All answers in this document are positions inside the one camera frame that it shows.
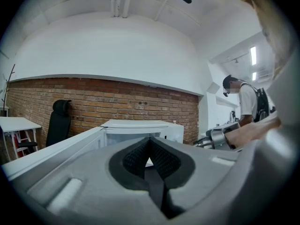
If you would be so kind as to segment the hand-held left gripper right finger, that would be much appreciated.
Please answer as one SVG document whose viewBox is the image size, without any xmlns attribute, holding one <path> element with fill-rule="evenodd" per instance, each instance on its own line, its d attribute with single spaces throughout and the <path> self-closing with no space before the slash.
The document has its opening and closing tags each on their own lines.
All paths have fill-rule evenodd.
<svg viewBox="0 0 300 225">
<path fill-rule="evenodd" d="M 211 193 L 236 163 L 237 152 L 150 138 L 150 159 L 164 182 L 161 211 L 173 218 Z"/>
</svg>

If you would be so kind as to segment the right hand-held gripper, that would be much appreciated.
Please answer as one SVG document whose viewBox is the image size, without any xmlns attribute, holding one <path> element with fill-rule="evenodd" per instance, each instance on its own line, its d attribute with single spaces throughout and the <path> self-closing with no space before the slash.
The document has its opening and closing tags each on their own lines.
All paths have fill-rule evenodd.
<svg viewBox="0 0 300 225">
<path fill-rule="evenodd" d="M 212 128 L 205 133 L 205 137 L 196 141 L 196 147 L 213 150 L 235 150 L 236 147 L 228 142 L 225 134 L 238 128 L 240 128 L 238 122 L 227 123 Z"/>
</svg>

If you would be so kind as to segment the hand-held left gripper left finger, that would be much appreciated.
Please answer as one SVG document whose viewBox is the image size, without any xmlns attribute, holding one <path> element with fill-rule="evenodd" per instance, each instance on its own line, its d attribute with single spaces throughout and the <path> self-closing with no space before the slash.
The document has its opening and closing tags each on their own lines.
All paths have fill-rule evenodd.
<svg viewBox="0 0 300 225">
<path fill-rule="evenodd" d="M 50 158 L 11 180 L 45 225 L 162 225 L 145 180 L 149 138 L 80 149 L 62 162 Z"/>
</svg>

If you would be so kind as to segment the white microwave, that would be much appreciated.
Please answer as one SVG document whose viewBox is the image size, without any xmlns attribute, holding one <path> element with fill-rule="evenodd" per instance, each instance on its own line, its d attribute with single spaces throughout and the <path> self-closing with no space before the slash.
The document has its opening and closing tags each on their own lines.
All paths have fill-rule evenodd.
<svg viewBox="0 0 300 225">
<path fill-rule="evenodd" d="M 34 167 L 41 169 L 41 173 L 49 173 L 57 166 L 89 150 L 122 141 L 154 136 L 182 143 L 183 135 L 182 125 L 160 120 L 109 120 L 99 127 L 6 163 L 1 168 L 7 179 L 13 180 Z"/>
</svg>

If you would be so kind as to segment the person's right hand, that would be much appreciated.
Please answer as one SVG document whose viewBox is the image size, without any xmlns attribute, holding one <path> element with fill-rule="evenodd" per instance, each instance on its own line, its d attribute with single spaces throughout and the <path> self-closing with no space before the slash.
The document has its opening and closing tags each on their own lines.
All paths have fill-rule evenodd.
<svg viewBox="0 0 300 225">
<path fill-rule="evenodd" d="M 249 123 L 234 131 L 225 134 L 230 145 L 241 148 L 253 140 L 262 139 L 269 130 L 280 127 L 279 117 L 267 117 L 257 123 Z"/>
</svg>

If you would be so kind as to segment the black backpack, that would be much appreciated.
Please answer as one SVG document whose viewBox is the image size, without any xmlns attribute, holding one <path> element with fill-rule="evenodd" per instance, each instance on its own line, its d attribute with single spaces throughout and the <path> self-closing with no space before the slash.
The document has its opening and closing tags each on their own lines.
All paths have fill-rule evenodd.
<svg viewBox="0 0 300 225">
<path fill-rule="evenodd" d="M 254 118 L 254 122 L 259 122 L 270 114 L 269 102 L 267 94 L 264 88 L 260 88 L 255 90 L 256 98 L 257 98 L 257 110 Z"/>
</svg>

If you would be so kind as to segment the black office chair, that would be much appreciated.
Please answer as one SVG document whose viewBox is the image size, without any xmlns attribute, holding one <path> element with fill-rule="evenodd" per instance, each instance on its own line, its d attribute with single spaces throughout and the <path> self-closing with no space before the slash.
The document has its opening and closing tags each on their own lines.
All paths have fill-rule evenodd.
<svg viewBox="0 0 300 225">
<path fill-rule="evenodd" d="M 36 142 L 21 142 L 18 143 L 17 152 L 26 156 L 37 151 L 37 146 L 38 144 Z"/>
<path fill-rule="evenodd" d="M 46 147 L 68 138 L 71 124 L 71 118 L 69 116 L 70 102 L 71 100 L 62 99 L 54 102 L 45 143 Z"/>
</svg>

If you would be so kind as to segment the small white table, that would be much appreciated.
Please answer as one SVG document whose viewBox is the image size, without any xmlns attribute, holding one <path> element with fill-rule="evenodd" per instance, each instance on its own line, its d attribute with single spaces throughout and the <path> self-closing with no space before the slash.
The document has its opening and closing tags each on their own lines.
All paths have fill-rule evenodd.
<svg viewBox="0 0 300 225">
<path fill-rule="evenodd" d="M 31 142 L 37 143 L 36 132 L 37 129 L 40 129 L 41 126 L 36 124 L 24 117 L 0 117 L 0 128 L 2 130 L 4 147 L 7 153 L 7 157 L 9 162 L 11 161 L 10 154 L 8 152 L 6 137 L 11 137 L 13 149 L 15 153 L 16 159 L 18 159 L 17 148 L 15 143 L 15 132 L 27 130 L 29 133 L 29 137 Z"/>
</svg>

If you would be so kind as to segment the yellow plaid shirt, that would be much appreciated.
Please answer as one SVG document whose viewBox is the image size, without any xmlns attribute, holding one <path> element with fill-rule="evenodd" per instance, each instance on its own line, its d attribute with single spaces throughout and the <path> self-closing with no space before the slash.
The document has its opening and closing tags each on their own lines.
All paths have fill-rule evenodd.
<svg viewBox="0 0 300 225">
<path fill-rule="evenodd" d="M 273 78 L 276 78 L 298 46 L 296 32 L 273 0 L 242 1 L 256 12 L 262 33 L 272 48 L 275 56 Z"/>
</svg>

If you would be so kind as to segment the dark coat rack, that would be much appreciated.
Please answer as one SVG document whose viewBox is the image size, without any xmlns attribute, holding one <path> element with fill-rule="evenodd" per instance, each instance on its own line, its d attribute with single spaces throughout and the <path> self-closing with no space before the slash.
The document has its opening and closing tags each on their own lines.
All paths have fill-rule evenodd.
<svg viewBox="0 0 300 225">
<path fill-rule="evenodd" d="M 15 73 L 14 68 L 15 68 L 15 64 L 12 66 L 12 69 L 11 69 L 11 72 L 9 74 L 8 79 L 5 79 L 6 86 L 5 86 L 4 98 L 1 99 L 3 104 L 2 104 L 2 107 L 0 109 L 0 117 L 4 117 L 5 114 L 6 115 L 8 114 L 7 112 L 5 112 L 5 105 L 6 105 L 7 93 L 9 91 L 9 83 L 10 83 L 12 74 Z"/>
</svg>

